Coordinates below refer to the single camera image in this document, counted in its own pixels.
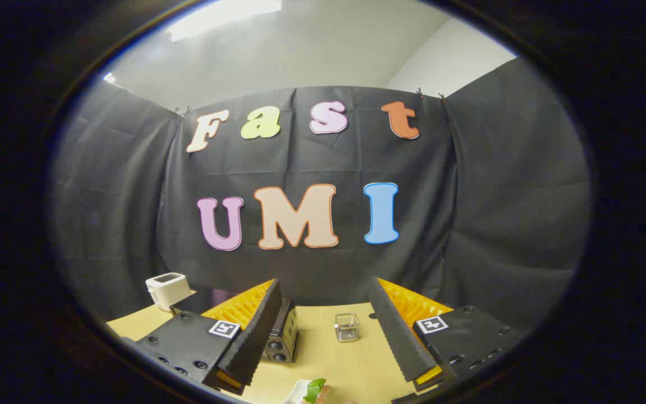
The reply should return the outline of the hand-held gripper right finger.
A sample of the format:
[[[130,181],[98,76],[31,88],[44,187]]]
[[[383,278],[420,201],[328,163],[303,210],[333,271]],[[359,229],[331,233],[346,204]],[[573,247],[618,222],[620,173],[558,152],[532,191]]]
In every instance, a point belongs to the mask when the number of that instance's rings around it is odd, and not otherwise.
[[[474,378],[524,337],[474,305],[452,309],[382,278],[369,300],[405,381],[417,391]]]

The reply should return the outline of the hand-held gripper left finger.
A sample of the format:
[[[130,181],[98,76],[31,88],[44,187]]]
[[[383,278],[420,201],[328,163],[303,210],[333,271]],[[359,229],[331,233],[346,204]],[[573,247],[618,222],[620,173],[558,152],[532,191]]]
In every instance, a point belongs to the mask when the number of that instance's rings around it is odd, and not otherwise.
[[[213,298],[213,289],[204,287],[171,305],[164,324],[123,342],[187,383],[240,396],[253,380],[279,315],[279,281],[270,279],[220,304]]]

